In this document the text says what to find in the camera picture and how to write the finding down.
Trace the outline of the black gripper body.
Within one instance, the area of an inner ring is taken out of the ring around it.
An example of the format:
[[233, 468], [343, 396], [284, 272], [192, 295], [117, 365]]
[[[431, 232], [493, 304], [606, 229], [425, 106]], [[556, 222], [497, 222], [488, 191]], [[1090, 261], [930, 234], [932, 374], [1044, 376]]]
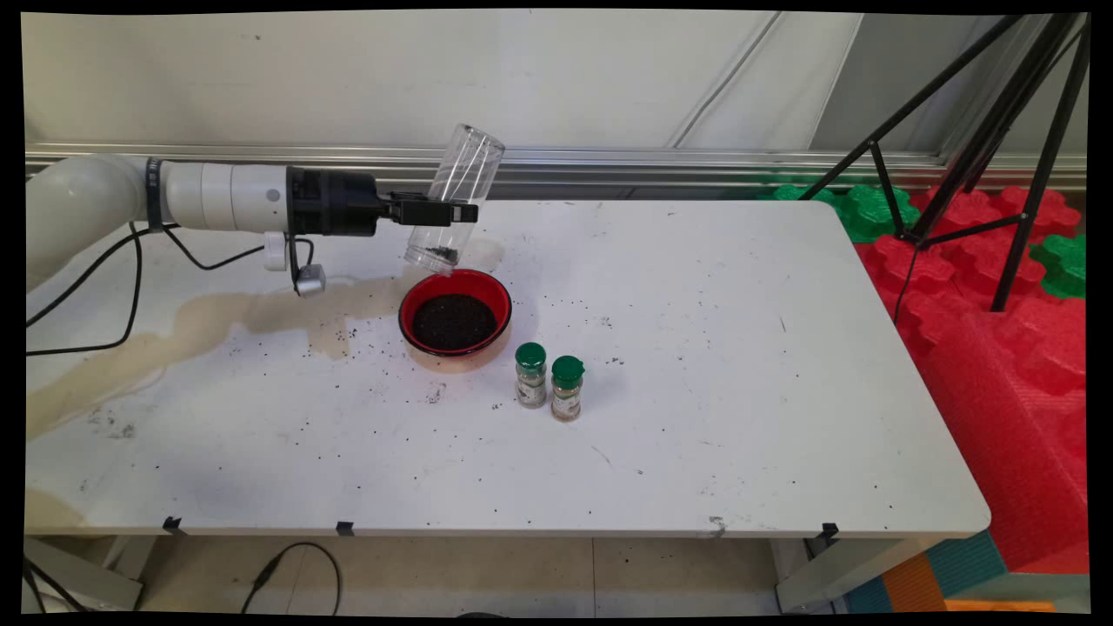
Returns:
[[286, 190], [293, 235], [373, 236], [377, 221], [390, 217], [371, 174], [287, 167]]

